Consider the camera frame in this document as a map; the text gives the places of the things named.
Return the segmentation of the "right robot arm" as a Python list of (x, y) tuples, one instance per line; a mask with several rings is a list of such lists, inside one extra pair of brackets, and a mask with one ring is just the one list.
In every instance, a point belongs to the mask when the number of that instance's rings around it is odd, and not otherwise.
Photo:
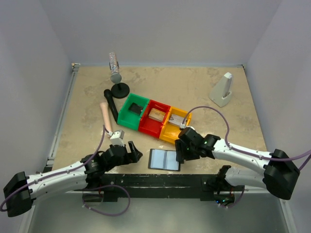
[(222, 170), (225, 181), (231, 186), (254, 186), (266, 189), (283, 200), (290, 200), (300, 175), (300, 170), (282, 150), (257, 151), (240, 146), (229, 146), (219, 136), (201, 136), (186, 127), (175, 141), (177, 161), (211, 158), (229, 161), (241, 168)]

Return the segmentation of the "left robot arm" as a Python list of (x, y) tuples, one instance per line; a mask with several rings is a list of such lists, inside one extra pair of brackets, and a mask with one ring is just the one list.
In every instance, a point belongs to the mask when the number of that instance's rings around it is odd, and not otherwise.
[(27, 176), (16, 173), (3, 189), (5, 200), (1, 212), (16, 217), (29, 211), (34, 201), (73, 190), (91, 188), (92, 183), (116, 166), (137, 163), (143, 154), (132, 141), (128, 145), (111, 145), (106, 151), (96, 150), (74, 164), (46, 173)]

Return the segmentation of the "black leather card holder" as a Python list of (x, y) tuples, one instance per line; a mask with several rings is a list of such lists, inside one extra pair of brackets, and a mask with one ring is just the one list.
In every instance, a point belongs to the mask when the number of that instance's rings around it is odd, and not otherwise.
[(176, 151), (150, 149), (148, 168), (167, 171), (180, 171), (180, 163), (177, 161)]

